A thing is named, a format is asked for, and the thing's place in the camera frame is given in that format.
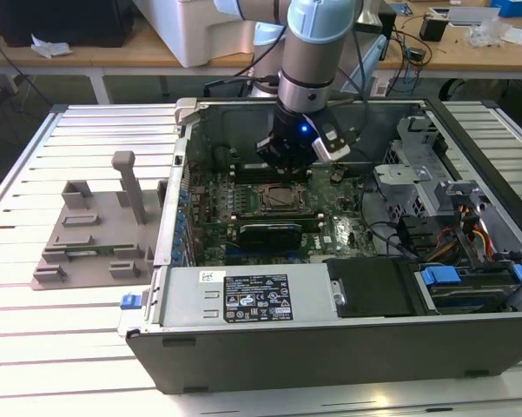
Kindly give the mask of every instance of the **warning label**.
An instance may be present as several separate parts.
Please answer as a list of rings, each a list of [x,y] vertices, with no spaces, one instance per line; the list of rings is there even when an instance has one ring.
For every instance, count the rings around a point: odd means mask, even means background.
[[[287,275],[224,277],[224,320],[293,320]]]

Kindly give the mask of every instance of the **gray 3d printed holder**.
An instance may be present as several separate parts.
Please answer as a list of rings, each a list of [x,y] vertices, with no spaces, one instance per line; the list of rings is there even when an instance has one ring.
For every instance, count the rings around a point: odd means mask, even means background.
[[[33,273],[33,289],[150,283],[166,182],[141,191],[134,163],[131,151],[112,158],[122,191],[93,194],[85,181],[66,183],[65,205]]]

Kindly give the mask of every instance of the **computer case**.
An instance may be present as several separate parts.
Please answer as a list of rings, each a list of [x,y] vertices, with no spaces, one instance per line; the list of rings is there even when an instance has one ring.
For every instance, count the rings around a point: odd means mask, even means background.
[[[46,42],[120,47],[133,27],[131,0],[0,0],[0,34],[9,46]]]

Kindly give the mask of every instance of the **desk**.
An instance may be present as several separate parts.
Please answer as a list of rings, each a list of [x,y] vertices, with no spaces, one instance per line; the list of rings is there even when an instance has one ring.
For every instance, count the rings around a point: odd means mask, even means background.
[[[409,3],[413,15],[397,17],[396,28],[419,37],[422,18],[406,22],[411,17],[423,16],[429,7],[449,7],[447,2]],[[522,17],[502,19],[502,21],[522,29]],[[433,50],[432,61],[421,71],[423,78],[472,78],[472,79],[522,79],[522,46],[505,43],[499,46],[471,48],[463,41],[467,28],[446,26],[440,42],[428,42]],[[407,45],[426,48],[414,39],[407,38]],[[373,76],[377,79],[373,91],[383,90],[389,80],[395,77],[401,65],[401,49],[397,42],[391,42],[387,58],[380,62]]]
[[[446,5],[442,2],[410,3],[414,16],[423,15],[429,6]],[[402,27],[406,17],[398,17]],[[505,19],[522,28],[522,18]],[[408,22],[403,29],[418,35],[421,19]],[[461,39],[466,29],[447,27],[444,38],[432,43],[433,60],[421,72],[422,77],[433,78],[504,78],[522,79],[522,47],[507,43],[504,49],[491,47],[472,49]],[[137,19],[135,29],[122,48],[75,47],[69,56],[48,60],[30,48],[8,48],[2,39],[1,46],[8,57],[24,74],[87,76],[99,104],[109,104],[104,85],[105,76],[227,76],[249,65],[249,54],[236,54],[212,60],[207,65],[183,68],[154,30]],[[413,46],[416,41],[408,41]],[[376,88],[382,91],[401,65],[401,51],[392,43],[387,59],[380,62],[374,76]],[[0,53],[0,74],[17,75]]]

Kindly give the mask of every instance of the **tabletop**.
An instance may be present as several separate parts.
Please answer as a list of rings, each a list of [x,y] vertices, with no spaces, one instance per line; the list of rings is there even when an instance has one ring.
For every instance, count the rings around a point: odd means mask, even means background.
[[[413,10],[411,17],[422,16],[428,7],[446,6],[446,2],[409,3]],[[398,17],[396,27],[414,36],[419,35],[421,19]],[[503,19],[515,27],[522,28],[522,17]],[[433,50],[433,59],[427,70],[493,70],[522,71],[522,46],[505,43],[505,47],[471,48],[463,41],[466,28],[446,27],[442,40],[428,43]],[[408,39],[410,46],[421,46]],[[0,44],[6,55],[19,66],[58,67],[180,67],[175,56],[142,19],[136,19],[135,28],[122,48],[74,47],[69,56],[54,57],[51,60],[39,56],[30,48],[9,48],[0,37]],[[240,68],[251,62],[249,54],[235,54],[216,58],[208,63],[211,67]],[[0,53],[0,65],[6,62]],[[400,46],[392,42],[386,60],[379,63],[381,70],[396,70],[401,65]]]

